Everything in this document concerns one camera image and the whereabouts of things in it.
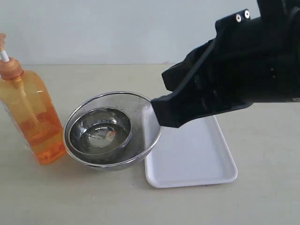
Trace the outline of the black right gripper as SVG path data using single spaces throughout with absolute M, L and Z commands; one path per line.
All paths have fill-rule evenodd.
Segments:
M 239 23 L 217 21 L 217 36 L 162 73 L 174 91 L 197 63 L 193 102 L 201 108 L 246 108 L 300 99 L 300 11 Z

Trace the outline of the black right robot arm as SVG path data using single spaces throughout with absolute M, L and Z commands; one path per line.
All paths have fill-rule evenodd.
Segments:
M 168 95 L 151 101 L 161 126 L 254 103 L 300 99 L 300 3 L 260 0 L 258 18 L 242 11 L 215 23 L 216 37 L 162 73 Z

